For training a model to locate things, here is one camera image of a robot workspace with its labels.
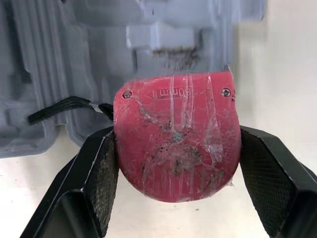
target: black cable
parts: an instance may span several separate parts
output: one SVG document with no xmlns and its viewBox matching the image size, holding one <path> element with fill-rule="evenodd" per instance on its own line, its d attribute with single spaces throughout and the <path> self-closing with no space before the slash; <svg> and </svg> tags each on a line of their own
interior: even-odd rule
<svg viewBox="0 0 317 238">
<path fill-rule="evenodd" d="M 45 119 L 51 118 L 57 115 L 58 113 L 68 111 L 71 109 L 77 109 L 77 108 L 88 108 L 88 109 L 95 110 L 97 112 L 101 111 L 110 120 L 113 120 L 113 105 L 108 103 L 95 105 L 95 104 L 92 104 L 92 102 L 87 99 L 72 96 L 72 97 L 65 98 L 59 101 L 58 103 L 55 103 L 52 106 L 44 108 L 32 115 L 29 115 L 28 122 L 29 124 L 33 125 Z"/>
</svg>

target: white table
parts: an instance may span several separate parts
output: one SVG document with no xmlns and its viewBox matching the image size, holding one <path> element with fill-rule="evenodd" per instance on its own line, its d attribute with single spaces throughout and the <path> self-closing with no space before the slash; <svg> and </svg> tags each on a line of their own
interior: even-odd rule
<svg viewBox="0 0 317 238">
<path fill-rule="evenodd" d="M 262 23 L 236 29 L 240 123 L 277 135 L 317 173 L 317 1 L 271 0 Z M 18 237 L 56 173 L 78 152 L 64 128 L 37 156 L 0 160 L 0 237 Z M 234 187 L 201 201 L 168 204 L 120 174 L 109 238 L 267 238 L 238 168 Z"/>
</svg>

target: dust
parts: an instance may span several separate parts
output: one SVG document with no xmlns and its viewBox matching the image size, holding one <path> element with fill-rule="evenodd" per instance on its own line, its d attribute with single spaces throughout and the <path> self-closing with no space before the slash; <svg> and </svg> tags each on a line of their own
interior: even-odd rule
<svg viewBox="0 0 317 238">
<path fill-rule="evenodd" d="M 168 68 L 174 71 L 195 69 L 200 61 L 197 48 L 162 48 L 153 51 L 153 56 L 166 58 L 167 61 L 162 65 L 162 68 Z"/>
</svg>

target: screw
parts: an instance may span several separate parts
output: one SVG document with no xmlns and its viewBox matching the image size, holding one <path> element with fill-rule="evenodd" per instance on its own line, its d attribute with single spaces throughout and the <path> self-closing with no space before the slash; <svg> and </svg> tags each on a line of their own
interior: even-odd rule
<svg viewBox="0 0 317 238">
<path fill-rule="evenodd" d="M 228 88 L 223 88 L 222 91 L 221 91 L 221 93 L 222 93 L 222 95 L 223 95 L 224 97 L 226 97 L 226 98 L 231 95 L 231 91 L 230 91 L 230 89 L 228 89 Z"/>
<path fill-rule="evenodd" d="M 122 97 L 123 97 L 124 99 L 129 99 L 129 98 L 132 97 L 132 92 L 129 91 L 129 90 L 126 90 L 126 91 L 123 92 Z"/>
</svg>

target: plastic tray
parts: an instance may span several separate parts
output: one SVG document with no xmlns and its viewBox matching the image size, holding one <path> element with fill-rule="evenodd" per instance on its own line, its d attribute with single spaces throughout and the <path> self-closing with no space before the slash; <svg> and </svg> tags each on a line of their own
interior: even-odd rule
<svg viewBox="0 0 317 238">
<path fill-rule="evenodd" d="M 232 29 L 265 0 L 0 0 L 0 157 L 39 154 L 65 124 L 78 145 L 111 125 L 86 109 L 29 126 L 69 95 L 111 103 L 134 78 L 222 70 Z"/>
</svg>

